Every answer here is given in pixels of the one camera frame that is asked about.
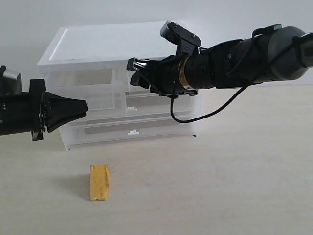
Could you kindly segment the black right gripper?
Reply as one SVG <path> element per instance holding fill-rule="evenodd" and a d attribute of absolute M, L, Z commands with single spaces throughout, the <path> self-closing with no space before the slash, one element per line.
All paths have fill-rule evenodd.
<path fill-rule="evenodd" d="M 180 95 L 196 96 L 198 95 L 196 90 L 184 88 L 179 81 L 180 72 L 188 58 L 186 55 L 182 57 L 169 56 L 161 61 L 130 58 L 126 70 L 135 71 L 131 76 L 130 84 L 168 98 L 177 98 Z M 139 74 L 152 69 L 154 70 L 150 80 Z"/>

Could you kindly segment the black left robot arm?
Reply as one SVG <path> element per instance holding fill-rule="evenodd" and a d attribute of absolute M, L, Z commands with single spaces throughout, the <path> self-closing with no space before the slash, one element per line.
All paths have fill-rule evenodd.
<path fill-rule="evenodd" d="M 0 134 L 30 132 L 33 141 L 42 140 L 43 132 L 83 118 L 87 102 L 46 91 L 43 79 L 30 80 L 29 91 L 0 96 Z"/>

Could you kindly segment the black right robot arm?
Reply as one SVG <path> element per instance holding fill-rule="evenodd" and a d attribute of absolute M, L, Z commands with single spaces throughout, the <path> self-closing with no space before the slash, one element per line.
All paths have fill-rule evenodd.
<path fill-rule="evenodd" d="M 200 38 L 168 21 L 161 37 L 176 45 L 162 60 L 131 58 L 130 84 L 160 96 L 195 96 L 201 89 L 232 89 L 302 77 L 313 66 L 313 35 L 280 24 L 259 28 L 248 39 L 202 48 Z"/>

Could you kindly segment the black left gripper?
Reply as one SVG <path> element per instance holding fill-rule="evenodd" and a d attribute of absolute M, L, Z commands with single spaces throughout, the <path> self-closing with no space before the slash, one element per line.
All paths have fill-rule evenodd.
<path fill-rule="evenodd" d="M 62 97 L 47 92 L 44 79 L 30 80 L 29 95 L 33 141 L 42 140 L 45 131 L 51 133 L 69 122 L 84 118 L 88 111 L 85 100 Z"/>

